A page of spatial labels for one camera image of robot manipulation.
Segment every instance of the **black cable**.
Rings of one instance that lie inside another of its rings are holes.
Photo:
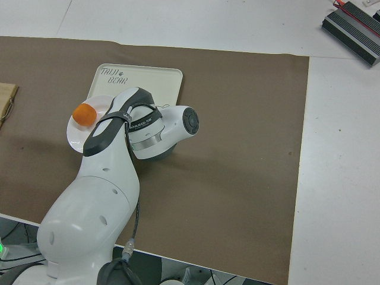
[[[214,279],[214,274],[213,274],[213,271],[211,269],[210,269],[210,272],[211,272],[211,278],[213,279],[213,283],[214,283],[214,285],[216,285],[215,279]]]
[[[14,259],[1,259],[0,258],[0,262],[18,261],[18,260],[22,260],[22,259],[26,259],[26,258],[38,257],[39,255],[42,255],[42,254],[33,254],[33,255],[24,256],[24,257],[20,257],[20,258],[14,258]]]
[[[17,226],[18,226],[19,224],[20,224],[20,222],[18,222],[18,223],[15,225],[15,227],[14,227],[9,233],[7,233],[4,237],[2,237],[1,240],[4,240],[4,239],[6,239],[8,236],[10,236],[11,233],[14,232],[14,230],[17,228]]]
[[[231,280],[234,279],[235,277],[237,277],[237,275],[235,275],[235,276],[229,278],[226,282],[223,283],[223,285],[226,285],[229,281],[231,281]]]
[[[140,216],[140,199],[137,200],[135,226],[133,228],[133,234],[132,234],[132,238],[133,239],[135,239],[135,237],[136,237],[139,216]]]
[[[24,264],[20,264],[20,265],[25,265],[25,264],[30,264],[30,263],[35,263],[35,262],[41,262],[41,261],[45,261],[46,259],[41,259],[41,260],[38,260],[38,261],[33,261],[33,262],[28,262],[28,263],[24,263]],[[9,269],[12,269],[12,268],[15,268],[15,267],[18,267],[20,265],[16,265],[16,266],[13,266],[13,267],[8,267],[8,268],[1,268],[0,271],[3,271],[3,270],[9,270]]]
[[[28,241],[28,243],[29,243],[29,242],[30,242],[30,241],[29,241],[29,234],[28,234],[28,230],[27,230],[27,228],[26,228],[26,224],[24,224],[24,229],[25,229],[25,234],[26,234],[27,241]]]

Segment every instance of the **orange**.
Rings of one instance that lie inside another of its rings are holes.
[[[96,120],[96,111],[89,104],[80,104],[72,113],[72,118],[81,126],[91,126]]]

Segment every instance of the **white tray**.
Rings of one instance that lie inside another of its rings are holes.
[[[173,68],[102,64],[96,70],[87,98],[115,97],[128,88],[141,87],[152,94],[156,105],[174,106],[182,77],[182,72]]]

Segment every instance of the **round white plate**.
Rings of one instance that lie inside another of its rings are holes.
[[[97,113],[96,120],[91,126],[81,126],[76,121],[74,121],[72,116],[70,116],[66,131],[67,141],[69,142],[69,145],[77,152],[83,153],[84,142],[91,134],[91,131],[94,129],[99,119],[103,117],[104,114],[108,111],[112,100],[112,96],[102,95],[91,97],[83,102],[92,106]]]

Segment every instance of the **brown table covering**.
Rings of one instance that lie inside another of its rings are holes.
[[[178,68],[199,133],[139,161],[137,249],[286,284],[309,58],[0,37],[0,81],[20,86],[0,129],[0,213],[40,223],[75,178],[71,112],[100,64]],[[130,237],[133,218],[118,239]]]

